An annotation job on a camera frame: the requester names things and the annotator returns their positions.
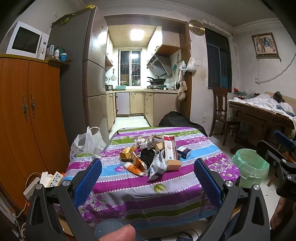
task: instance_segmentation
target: square ceiling light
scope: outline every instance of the square ceiling light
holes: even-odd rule
[[[132,29],[131,30],[131,40],[140,41],[144,37],[144,30],[141,29]]]

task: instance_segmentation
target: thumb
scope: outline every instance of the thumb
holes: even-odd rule
[[[106,234],[100,241],[135,241],[136,231],[130,224],[118,229],[115,232]]]

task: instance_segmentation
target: framed picture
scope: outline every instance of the framed picture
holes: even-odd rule
[[[272,33],[252,35],[256,56],[279,56]]]

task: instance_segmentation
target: screw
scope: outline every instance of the screw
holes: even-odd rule
[[[228,187],[232,187],[233,186],[233,182],[232,181],[226,181],[225,184]]]
[[[37,184],[37,185],[36,185],[36,189],[37,189],[37,190],[39,190],[39,189],[41,189],[41,188],[42,188],[42,184]]]
[[[70,181],[69,180],[65,180],[63,181],[63,186],[69,186],[70,185]]]
[[[259,190],[259,189],[260,189],[259,185],[257,185],[257,184],[255,184],[255,185],[253,186],[253,188],[254,188],[255,190]]]

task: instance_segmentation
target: kitchen window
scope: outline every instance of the kitchen window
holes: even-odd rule
[[[210,29],[205,29],[207,42],[208,88],[227,88],[231,92],[232,72],[228,39]]]
[[[119,50],[119,85],[141,85],[141,51]]]

